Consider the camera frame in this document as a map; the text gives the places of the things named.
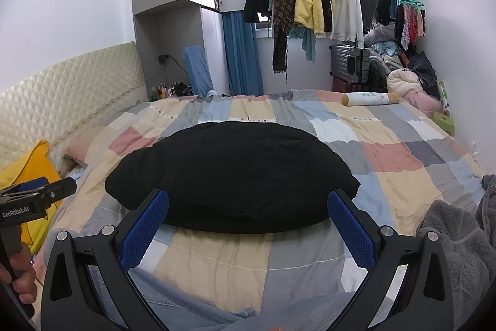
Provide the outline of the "left hand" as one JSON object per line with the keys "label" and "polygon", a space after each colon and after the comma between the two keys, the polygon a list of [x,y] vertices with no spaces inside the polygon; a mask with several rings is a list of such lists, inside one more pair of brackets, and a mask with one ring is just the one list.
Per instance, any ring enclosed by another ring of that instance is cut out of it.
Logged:
{"label": "left hand", "polygon": [[10,257],[10,265],[13,269],[20,271],[19,278],[12,280],[8,271],[1,266],[1,281],[12,284],[13,289],[19,294],[19,299],[24,304],[32,304],[37,298],[37,286],[35,284],[35,271],[30,263],[31,255],[29,246],[22,242],[18,254]]}

